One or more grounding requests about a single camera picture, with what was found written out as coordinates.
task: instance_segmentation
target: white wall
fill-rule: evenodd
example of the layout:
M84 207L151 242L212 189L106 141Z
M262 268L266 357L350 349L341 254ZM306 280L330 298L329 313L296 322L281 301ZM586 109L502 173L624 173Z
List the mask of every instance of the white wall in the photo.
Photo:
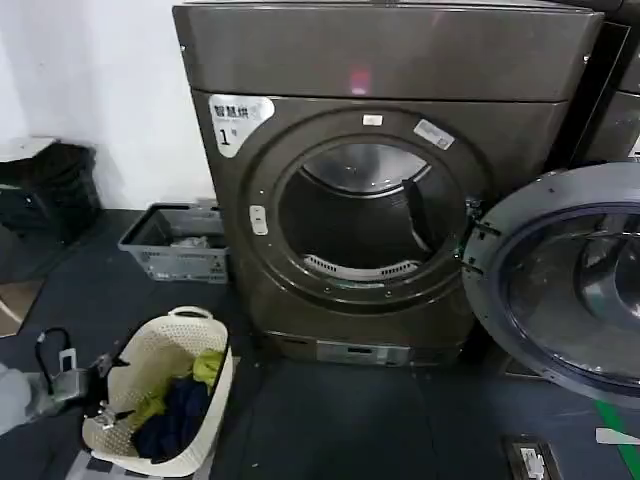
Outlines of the white wall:
M0 38L30 133L94 145L107 208L214 196L174 3L0 1Z
M0 41L0 142L26 132L27 122L11 73L11 64Z

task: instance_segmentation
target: plastic crate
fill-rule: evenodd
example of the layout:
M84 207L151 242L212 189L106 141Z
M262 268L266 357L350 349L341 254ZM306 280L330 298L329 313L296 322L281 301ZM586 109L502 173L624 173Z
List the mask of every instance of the plastic crate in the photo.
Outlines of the plastic crate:
M172 246L206 237L208 247ZM228 248L217 206L153 204L118 243L154 280L227 283Z

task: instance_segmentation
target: open dryer door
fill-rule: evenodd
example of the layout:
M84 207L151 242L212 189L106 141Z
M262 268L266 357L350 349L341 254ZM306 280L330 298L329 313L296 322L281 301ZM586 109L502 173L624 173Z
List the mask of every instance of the open dryer door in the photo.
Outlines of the open dryer door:
M463 261L476 316L516 360L640 408L640 165L527 185L478 222Z

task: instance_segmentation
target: floor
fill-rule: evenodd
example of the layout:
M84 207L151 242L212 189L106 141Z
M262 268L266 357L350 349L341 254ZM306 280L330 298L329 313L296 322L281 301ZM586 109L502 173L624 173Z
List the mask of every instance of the floor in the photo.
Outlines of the floor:
M506 479L500 442L515 434L548 441L565 479L631 478L615 447L595 443L602 422L593 402L541 380L265 361L232 289L153 282L118 250L135 217L108 212L67 249L0 232L0 278L50 272L21 333L0 340L0 362L35 371L37 335L62 325L79 364L87 365L142 320L198 305L228 326L241 357L216 457L206 470L212 479ZM640 413L621 413L629 433L640 435ZM126 478L94 460L89 473L78 473L74 462L89 460L79 450L73 413L20 427L0 437L0 477Z

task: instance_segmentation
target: laundry basket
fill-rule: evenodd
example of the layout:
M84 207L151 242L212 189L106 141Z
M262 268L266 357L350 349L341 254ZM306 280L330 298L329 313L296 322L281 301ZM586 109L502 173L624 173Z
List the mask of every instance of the laundry basket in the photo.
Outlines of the laundry basket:
M206 349L225 352L207 414L191 444L162 463L140 458L133 445L133 430L126 420L107 430L92 419L82 425L82 438L91 455L127 470L160 477L183 477L204 462L216 439L233 378L233 360L226 327L198 307L178 307L142 325L120 354L130 365L111 370L109 406L115 412L134 410L166 379L171 366L195 358Z

